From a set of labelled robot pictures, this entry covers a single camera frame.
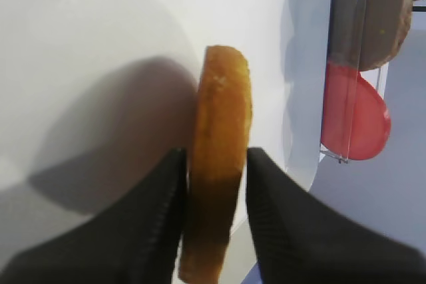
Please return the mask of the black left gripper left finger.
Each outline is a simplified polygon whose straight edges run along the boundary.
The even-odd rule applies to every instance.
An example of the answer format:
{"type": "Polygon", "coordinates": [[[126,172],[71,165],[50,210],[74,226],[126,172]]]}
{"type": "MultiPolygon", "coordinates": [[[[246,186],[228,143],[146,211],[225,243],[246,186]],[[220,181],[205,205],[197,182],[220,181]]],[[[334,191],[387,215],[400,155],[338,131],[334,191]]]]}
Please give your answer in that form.
{"type": "Polygon", "coordinates": [[[85,224],[14,256],[2,283],[171,283],[186,207],[186,152],[173,149],[85,224]]]}

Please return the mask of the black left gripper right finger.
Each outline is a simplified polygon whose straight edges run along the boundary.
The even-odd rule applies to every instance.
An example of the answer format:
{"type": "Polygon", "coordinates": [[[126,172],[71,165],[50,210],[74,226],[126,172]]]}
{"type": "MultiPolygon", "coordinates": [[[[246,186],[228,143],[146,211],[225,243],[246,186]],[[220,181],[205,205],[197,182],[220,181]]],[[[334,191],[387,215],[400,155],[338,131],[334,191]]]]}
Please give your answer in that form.
{"type": "Polygon", "coordinates": [[[424,283],[416,249],[351,221],[247,151],[246,207],[263,283],[424,283]]]}

